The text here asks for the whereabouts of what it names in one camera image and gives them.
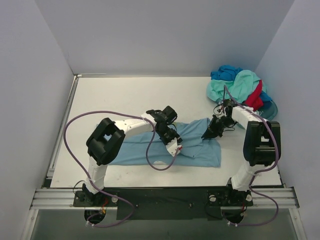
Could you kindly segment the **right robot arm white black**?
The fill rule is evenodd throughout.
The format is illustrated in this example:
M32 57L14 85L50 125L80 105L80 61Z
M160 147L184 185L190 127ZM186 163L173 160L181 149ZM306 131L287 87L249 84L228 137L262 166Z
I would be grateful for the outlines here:
M212 119L201 136L203 139L222 137L225 129L236 124L243 127L244 162L231 177L231 187L223 192L223 199L229 205L241 199L260 173L274 169L281 157L281 127L277 121L268 121L258 115L252 107L241 105L232 99L223 100L213 111Z

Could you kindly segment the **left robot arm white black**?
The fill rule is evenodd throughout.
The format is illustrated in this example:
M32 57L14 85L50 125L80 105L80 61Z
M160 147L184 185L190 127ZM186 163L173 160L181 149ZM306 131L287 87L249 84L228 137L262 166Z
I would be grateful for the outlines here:
M157 134L167 152L176 158L182 149L182 139L169 126L178 118L176 111L167 106L163 110L148 110L140 116L129 116L125 120L112 121L104 118L86 141L89 155L89 176L82 191L91 206L103 200L104 178L107 165L116 159L125 139L147 132Z

